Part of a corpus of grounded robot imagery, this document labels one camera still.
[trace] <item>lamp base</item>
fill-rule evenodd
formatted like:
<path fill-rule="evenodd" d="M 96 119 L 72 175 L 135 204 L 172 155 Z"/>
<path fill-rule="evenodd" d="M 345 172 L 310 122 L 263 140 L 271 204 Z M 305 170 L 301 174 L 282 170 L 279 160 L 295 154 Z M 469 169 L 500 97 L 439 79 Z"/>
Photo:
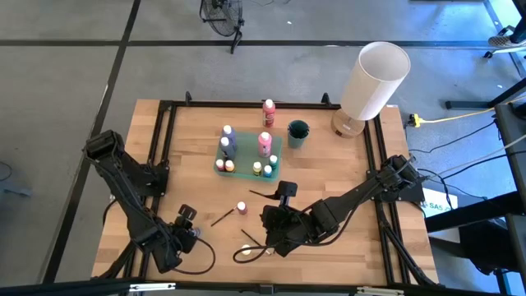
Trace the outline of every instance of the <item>lamp base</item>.
<path fill-rule="evenodd" d="M 365 122 L 352 119 L 342 109 L 339 109 L 332 116 L 330 127 L 336 135 L 349 139 L 362 133 Z"/>

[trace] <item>gray floor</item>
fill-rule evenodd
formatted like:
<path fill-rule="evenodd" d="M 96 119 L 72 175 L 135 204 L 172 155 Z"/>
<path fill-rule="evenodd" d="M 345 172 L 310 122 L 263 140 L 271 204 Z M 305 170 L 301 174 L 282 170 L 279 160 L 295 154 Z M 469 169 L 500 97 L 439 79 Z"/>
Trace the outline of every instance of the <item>gray floor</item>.
<path fill-rule="evenodd" d="M 245 39 L 485 40 L 496 33 L 480 2 L 275 0 L 262 6 L 268 1 L 244 1 Z M 499 16 L 511 9 L 510 1 L 492 3 Z M 4 0 L 0 39 L 120 39 L 131 6 L 132 0 Z M 197 0 L 143 1 L 131 38 L 223 39 L 197 18 L 198 7 Z M 339 102 L 359 49 L 241 47 L 230 55 L 212 47 L 128 48 L 104 129 L 125 136 L 136 99 L 183 99 L 187 90 L 194 99 L 295 102 L 316 102 L 328 92 Z M 404 116 L 461 114 L 445 110 L 443 102 L 491 99 L 519 80 L 506 54 L 486 60 L 478 50 L 407 52 L 412 70 L 390 101 Z M 0 48 L 0 160 L 14 168 L 10 182 L 34 192 L 29 198 L 0 194 L 0 286 L 38 281 L 115 53 L 116 48 Z M 429 149 L 491 120 L 487 114 L 409 127 L 408 143 Z M 418 167 L 441 171 L 465 161 L 460 151 L 475 156 L 500 147 L 492 127 L 431 155 L 415 155 Z M 514 189 L 505 159 L 450 183 L 488 197 Z M 90 172 L 58 280 L 89 278 L 107 202 L 108 189 Z M 497 291 L 494 277 L 481 275 L 469 261 L 435 248 L 433 254 L 441 283 Z M 510 277 L 514 292 L 524 293 L 517 276 Z"/>

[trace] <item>white lamp shade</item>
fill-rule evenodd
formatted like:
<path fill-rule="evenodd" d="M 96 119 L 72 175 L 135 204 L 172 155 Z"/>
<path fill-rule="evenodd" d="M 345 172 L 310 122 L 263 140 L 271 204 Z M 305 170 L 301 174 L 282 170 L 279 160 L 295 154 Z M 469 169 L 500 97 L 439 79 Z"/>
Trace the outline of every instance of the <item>white lamp shade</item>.
<path fill-rule="evenodd" d="M 408 75 L 409 56 L 399 46 L 373 42 L 360 51 L 341 101 L 352 119 L 374 118 Z"/>

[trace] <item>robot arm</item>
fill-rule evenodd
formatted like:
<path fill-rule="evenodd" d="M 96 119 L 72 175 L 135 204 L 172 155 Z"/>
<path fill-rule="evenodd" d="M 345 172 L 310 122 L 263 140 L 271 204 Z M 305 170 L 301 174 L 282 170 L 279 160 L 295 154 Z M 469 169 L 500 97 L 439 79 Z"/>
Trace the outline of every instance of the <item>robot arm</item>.
<path fill-rule="evenodd" d="M 181 264 L 179 253 L 189 253 L 196 243 L 191 230 L 196 211 L 182 205 L 175 223 L 167 224 L 143 206 L 140 199 L 140 196 L 164 192 L 168 172 L 148 164 L 138 164 L 124 150 L 121 136 L 113 131 L 89 139 L 84 151 L 126 214 L 133 243 L 142 252 L 152 253 L 160 273 Z"/>
<path fill-rule="evenodd" d="M 321 243 L 335 234 L 339 224 L 363 202 L 371 197 L 382 201 L 396 200 L 401 190 L 414 186 L 418 181 L 418 172 L 413 166 L 402 155 L 393 156 L 364 183 L 340 197 L 316 201 L 304 210 L 288 206 L 288 199 L 296 195 L 298 185 L 281 181 L 276 193 L 266 196 L 280 199 L 279 206 L 265 206 L 261 215 L 267 232 L 266 245 L 274 246 L 275 251 L 285 257 L 302 244 Z"/>

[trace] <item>wooden table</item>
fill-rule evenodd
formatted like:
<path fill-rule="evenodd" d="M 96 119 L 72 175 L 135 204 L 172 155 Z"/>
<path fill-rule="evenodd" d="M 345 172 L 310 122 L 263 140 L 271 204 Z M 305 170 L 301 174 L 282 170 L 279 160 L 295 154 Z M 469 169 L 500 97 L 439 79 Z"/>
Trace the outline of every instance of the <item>wooden table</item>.
<path fill-rule="evenodd" d="M 126 151 L 140 163 L 146 161 L 158 100 L 140 99 L 127 135 Z M 367 284 L 384 285 L 379 231 L 374 204 L 362 204 L 341 238 L 327 247 L 299 247 L 287 257 L 264 255 L 250 264 L 237 264 L 233 253 L 244 244 L 254 245 L 242 232 L 246 230 L 260 243 L 265 242 L 265 229 L 260 213 L 264 205 L 277 206 L 277 201 L 266 200 L 248 190 L 274 193 L 276 183 L 265 183 L 240 178 L 221 177 L 213 165 L 221 127 L 230 124 L 238 131 L 268 131 L 284 139 L 281 175 L 279 179 L 298 184 L 298 194 L 290 206 L 303 209 L 321 198 L 339 196 L 366 179 L 367 153 L 363 134 L 353 139 L 336 136 L 330 129 L 334 111 L 306 109 L 277 109 L 275 127 L 261 126 L 261 109 L 178 107 L 173 139 L 169 151 L 170 175 L 166 195 L 162 197 L 159 216 L 174 221 L 181 204 L 197 210 L 194 225 L 201 229 L 201 237 L 212 244 L 217 254 L 215 267 L 204 275 L 182 275 L 168 272 L 161 275 L 150 259 L 148 280 L 182 280 L 226 283 L 273 284 Z M 311 133 L 303 147 L 289 149 L 287 125 L 294 119 L 309 123 Z M 385 107 L 381 112 L 387 155 L 408 155 L 399 110 Z M 370 130 L 379 165 L 374 123 Z M 159 159 L 161 147 L 158 148 Z M 248 214 L 234 212 L 213 228 L 210 224 L 238 201 L 247 203 Z M 422 212 L 414 205 L 399 202 L 399 220 L 404 244 L 414 260 L 432 280 L 437 281 L 436 269 L 427 238 Z M 100 239 L 93 275 L 106 271 L 129 241 L 126 216 L 116 204 L 108 213 Z M 139 270 L 139 254 L 133 274 Z M 396 252 L 391 248 L 394 276 L 400 281 Z M 182 255 L 178 267 L 185 271 L 204 270 L 211 260 L 210 250 L 200 243 L 190 254 Z"/>

